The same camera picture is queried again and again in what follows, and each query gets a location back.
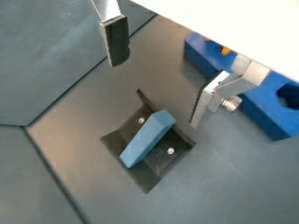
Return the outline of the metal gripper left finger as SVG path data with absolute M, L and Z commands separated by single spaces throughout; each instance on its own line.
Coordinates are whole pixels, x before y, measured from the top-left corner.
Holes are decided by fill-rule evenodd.
M 129 57 L 126 16 L 120 12 L 117 0 L 89 0 L 97 14 L 109 65 L 121 65 Z

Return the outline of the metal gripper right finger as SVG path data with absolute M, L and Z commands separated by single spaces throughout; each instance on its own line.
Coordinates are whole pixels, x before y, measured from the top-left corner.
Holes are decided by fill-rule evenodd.
M 233 112 L 241 103 L 239 94 L 256 88 L 269 75 L 271 69 L 239 54 L 231 65 L 231 73 L 220 71 L 204 84 L 193 104 L 189 124 L 196 129 L 204 115 L 219 108 Z

